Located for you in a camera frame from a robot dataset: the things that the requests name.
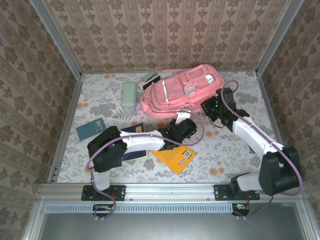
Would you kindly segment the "pink backpack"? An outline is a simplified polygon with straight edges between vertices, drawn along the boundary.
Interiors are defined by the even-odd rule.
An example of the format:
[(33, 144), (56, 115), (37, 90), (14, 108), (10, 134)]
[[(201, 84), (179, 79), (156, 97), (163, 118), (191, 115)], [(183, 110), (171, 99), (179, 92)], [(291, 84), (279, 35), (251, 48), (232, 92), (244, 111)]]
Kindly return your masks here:
[(148, 86), (136, 112), (154, 119), (174, 118), (178, 110), (202, 113), (201, 103), (215, 96), (223, 85), (213, 66), (200, 64)]

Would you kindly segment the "yellow book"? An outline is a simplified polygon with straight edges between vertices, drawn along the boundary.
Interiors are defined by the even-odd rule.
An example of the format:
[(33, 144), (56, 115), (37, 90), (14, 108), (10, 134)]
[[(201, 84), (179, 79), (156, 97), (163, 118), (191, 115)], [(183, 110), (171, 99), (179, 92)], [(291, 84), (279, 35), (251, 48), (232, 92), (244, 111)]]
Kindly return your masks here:
[(175, 147), (172, 150), (152, 150), (151, 153), (176, 175), (181, 174), (197, 155), (195, 151), (187, 146)]

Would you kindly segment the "navy book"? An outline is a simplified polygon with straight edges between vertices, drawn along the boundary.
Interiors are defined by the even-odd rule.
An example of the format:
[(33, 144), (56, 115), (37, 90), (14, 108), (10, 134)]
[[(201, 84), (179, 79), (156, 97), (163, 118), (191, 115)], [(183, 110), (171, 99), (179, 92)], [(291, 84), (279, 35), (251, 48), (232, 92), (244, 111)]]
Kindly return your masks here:
[[(142, 133), (142, 132), (144, 132), (144, 125), (143, 125), (143, 123), (139, 123), (136, 125), (122, 128), (121, 130), (124, 132), (127, 132), (127, 133)], [(144, 159), (147, 156), (148, 156), (148, 152), (146, 150), (140, 150), (140, 151), (134, 151), (134, 152), (129, 152), (129, 153), (124, 154), (122, 156), (121, 160), (123, 162), (135, 161), (135, 160)]]

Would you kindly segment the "teal book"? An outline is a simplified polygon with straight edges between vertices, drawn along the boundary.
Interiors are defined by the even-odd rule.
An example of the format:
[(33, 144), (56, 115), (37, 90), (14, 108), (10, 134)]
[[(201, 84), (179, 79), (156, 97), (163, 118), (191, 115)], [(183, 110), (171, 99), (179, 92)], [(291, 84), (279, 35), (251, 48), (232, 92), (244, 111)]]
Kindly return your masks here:
[(90, 121), (86, 124), (78, 126), (76, 132), (80, 142), (83, 142), (86, 139), (89, 139), (93, 136), (96, 136), (106, 130), (106, 125), (104, 120), (100, 117), (93, 121)]

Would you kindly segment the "mint green pencil case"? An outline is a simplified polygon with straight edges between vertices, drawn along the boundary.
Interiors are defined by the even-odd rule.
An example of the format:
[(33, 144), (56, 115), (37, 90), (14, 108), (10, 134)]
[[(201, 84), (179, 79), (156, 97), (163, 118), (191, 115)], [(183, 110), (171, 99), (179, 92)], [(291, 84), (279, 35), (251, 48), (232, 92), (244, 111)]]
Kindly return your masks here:
[(136, 106), (137, 84), (135, 82), (126, 82), (123, 85), (122, 101), (123, 108), (130, 109)]

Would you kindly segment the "black wooden board eraser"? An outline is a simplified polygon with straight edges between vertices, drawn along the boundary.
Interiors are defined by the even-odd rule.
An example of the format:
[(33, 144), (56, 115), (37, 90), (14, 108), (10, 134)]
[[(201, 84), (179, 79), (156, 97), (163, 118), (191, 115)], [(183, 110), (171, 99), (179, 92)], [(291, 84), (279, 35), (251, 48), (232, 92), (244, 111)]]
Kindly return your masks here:
[(146, 90), (149, 86), (151, 86), (152, 84), (155, 84), (156, 82), (158, 82), (161, 79), (160, 75), (157, 75), (157, 76), (152, 77), (150, 80), (143, 82), (143, 78), (138, 83), (138, 87), (141, 91)]

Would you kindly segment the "floral table covering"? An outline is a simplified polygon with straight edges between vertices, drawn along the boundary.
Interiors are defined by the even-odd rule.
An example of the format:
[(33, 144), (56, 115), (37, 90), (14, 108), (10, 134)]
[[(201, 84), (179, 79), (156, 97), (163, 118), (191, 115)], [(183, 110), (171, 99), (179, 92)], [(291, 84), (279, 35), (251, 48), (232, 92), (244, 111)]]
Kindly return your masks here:
[[(222, 78), (236, 89), (234, 100), (238, 109), (244, 109), (258, 127), (270, 137), (273, 130), (254, 71), (222, 71)], [(143, 123), (147, 132), (166, 127), (168, 119), (153, 119), (139, 115), (133, 108), (122, 107), (123, 85), (137, 82), (143, 73), (85, 74), (58, 183), (88, 183), (90, 172), (88, 140), (80, 142), (76, 128), (102, 118), (107, 127), (119, 129)], [(231, 177), (257, 172), (261, 159), (244, 140), (222, 127), (220, 121), (210, 123), (204, 114), (195, 119), (197, 133), (190, 138), (195, 158), (177, 175), (152, 153), (146, 158), (124, 161), (121, 167), (110, 171), (111, 183), (227, 183)]]

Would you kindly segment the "steel sheet panel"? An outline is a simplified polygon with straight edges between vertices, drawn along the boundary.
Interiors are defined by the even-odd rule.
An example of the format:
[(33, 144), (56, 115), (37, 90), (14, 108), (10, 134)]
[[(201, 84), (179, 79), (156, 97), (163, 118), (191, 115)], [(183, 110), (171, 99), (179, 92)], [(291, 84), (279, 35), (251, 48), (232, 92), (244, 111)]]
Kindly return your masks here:
[(253, 217), (231, 213), (49, 213), (37, 204), (23, 240), (320, 240), (308, 204), (275, 202)]

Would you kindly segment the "aluminium side frame rail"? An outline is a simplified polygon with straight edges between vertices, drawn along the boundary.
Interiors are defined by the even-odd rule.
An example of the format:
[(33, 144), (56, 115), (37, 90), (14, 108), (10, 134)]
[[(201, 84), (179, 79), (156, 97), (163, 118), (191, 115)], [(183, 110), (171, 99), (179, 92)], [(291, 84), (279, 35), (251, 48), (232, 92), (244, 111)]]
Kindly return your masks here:
[[(263, 79), (261, 75), (257, 75), (257, 82), (261, 91), (261, 95), (263, 98), (263, 102), (266, 108), (266, 112), (268, 115), (268, 119), (270, 121), (270, 126), (272, 128), (273, 136), (272, 140), (275, 140), (274, 143), (280, 143), (280, 146), (278, 148), (283, 150), (284, 143), (276, 122), (275, 115), (273, 113), (273, 109), (268, 97), (268, 93), (266, 90), (266, 87), (264, 85)], [(297, 175), (290, 163), (284, 158), (283, 155), (281, 155), (280, 152), (270, 152), (268, 151), (266, 153), (266, 156), (263, 157), (265, 161), (268, 161), (268, 163), (263, 163), (262, 165), (262, 172), (264, 173), (265, 167), (268, 166), (270, 168), (270, 174), (271, 173), (277, 173), (281, 174), (281, 179), (284, 181), (288, 181), (291, 177), (293, 177), (294, 180), (297, 180)]]
[(79, 98), (82, 92), (82, 87), (83, 87), (83, 79), (80, 77), (75, 82), (74, 90), (70, 99), (70, 104), (65, 116), (63, 128), (62, 128), (60, 138), (56, 147), (51, 169), (47, 178), (48, 184), (56, 182), (58, 179), (61, 164), (64, 159), (68, 139), (70, 136), (74, 116), (75, 116)]

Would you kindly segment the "aluminium base frame rail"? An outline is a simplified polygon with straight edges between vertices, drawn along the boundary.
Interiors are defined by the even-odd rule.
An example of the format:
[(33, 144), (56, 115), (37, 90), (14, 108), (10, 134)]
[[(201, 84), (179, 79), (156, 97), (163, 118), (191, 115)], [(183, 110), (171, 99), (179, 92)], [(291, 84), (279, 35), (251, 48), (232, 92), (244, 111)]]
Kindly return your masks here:
[[(37, 200), (52, 202), (81, 201), (83, 187), (89, 183), (46, 183), (37, 190)], [(125, 202), (213, 202), (214, 185), (221, 183), (116, 183), (125, 185)], [(260, 200), (266, 202), (268, 195), (261, 194)], [(236, 202), (222, 200), (218, 202)]]

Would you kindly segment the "aluminium frame post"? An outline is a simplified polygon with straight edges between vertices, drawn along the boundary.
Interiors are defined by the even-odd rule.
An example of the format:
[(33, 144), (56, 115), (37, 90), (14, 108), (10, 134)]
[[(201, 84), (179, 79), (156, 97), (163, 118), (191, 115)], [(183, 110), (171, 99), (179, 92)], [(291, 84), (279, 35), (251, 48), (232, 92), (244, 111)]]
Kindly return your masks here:
[(272, 57), (275, 55), (277, 48), (279, 47), (281, 41), (286, 35), (289, 27), (291, 26), (295, 16), (300, 10), (304, 0), (290, 0), (288, 6), (286, 7), (275, 31), (270, 38), (256, 68), (255, 72), (257, 76), (261, 76), (265, 69), (267, 68)]
[(80, 67), (73, 57), (70, 48), (64, 40), (62, 31), (58, 29), (58, 25), (56, 24), (52, 14), (50, 14), (48, 7), (45, 5), (43, 0), (29, 1), (45, 26), (47, 32), (51, 36), (53, 42), (57, 46), (73, 76), (76, 80), (79, 80), (81, 78), (82, 71), (80, 70)]

